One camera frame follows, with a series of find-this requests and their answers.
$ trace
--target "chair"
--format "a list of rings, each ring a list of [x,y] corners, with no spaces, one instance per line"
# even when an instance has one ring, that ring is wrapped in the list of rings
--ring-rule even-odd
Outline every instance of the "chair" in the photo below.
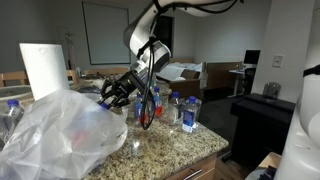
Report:
[[[0,87],[5,87],[5,81],[20,81],[21,85],[28,84],[28,76],[25,71],[8,72],[0,74]]]
[[[71,77],[73,84],[77,84],[78,83],[78,79],[77,79],[77,75],[76,75],[76,71],[75,70],[67,70],[66,71],[67,77]]]
[[[118,79],[118,76],[121,76],[129,71],[128,67],[115,67],[115,68],[105,68],[105,69],[89,69],[85,70],[84,74],[100,74],[110,76],[110,80]]]
[[[244,79],[243,79],[244,94],[251,93],[252,84],[253,84],[255,74],[256,74],[256,68],[247,68],[244,71]]]

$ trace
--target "black cabinet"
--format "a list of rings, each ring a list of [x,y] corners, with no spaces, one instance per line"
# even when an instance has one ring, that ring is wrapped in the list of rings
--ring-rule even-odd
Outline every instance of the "black cabinet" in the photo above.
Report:
[[[282,154],[295,104],[249,94],[232,103],[238,117],[232,158],[256,167],[269,152]]]

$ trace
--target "robotic arm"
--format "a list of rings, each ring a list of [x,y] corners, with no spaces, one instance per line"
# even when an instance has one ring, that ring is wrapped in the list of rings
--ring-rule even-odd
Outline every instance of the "robotic arm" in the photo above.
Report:
[[[113,101],[106,105],[107,108],[122,107],[129,103],[128,96],[137,88],[144,95],[144,113],[147,100],[153,102],[149,79],[153,72],[160,72],[169,63],[171,56],[169,49],[153,35],[157,18],[170,8],[179,8],[195,16],[223,13],[236,2],[237,0],[153,0],[124,32],[124,44],[137,56],[138,61],[119,80],[114,83],[105,81],[98,103],[103,104],[106,99],[113,97]]]

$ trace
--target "light switch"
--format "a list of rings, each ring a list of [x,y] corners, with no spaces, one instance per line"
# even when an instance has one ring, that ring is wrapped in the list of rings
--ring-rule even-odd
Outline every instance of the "light switch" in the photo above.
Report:
[[[272,67],[281,68],[284,55],[275,55],[273,59]]]

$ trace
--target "granite countertop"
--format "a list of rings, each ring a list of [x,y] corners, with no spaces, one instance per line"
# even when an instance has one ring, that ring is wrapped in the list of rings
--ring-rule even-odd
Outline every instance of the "granite countertop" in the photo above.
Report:
[[[33,98],[20,102],[28,105]],[[132,113],[129,110],[124,145],[84,180],[164,179],[228,146],[228,141],[201,124],[192,134],[183,132],[180,125],[168,126],[165,112],[162,118],[154,119],[148,130],[143,130],[133,122]]]

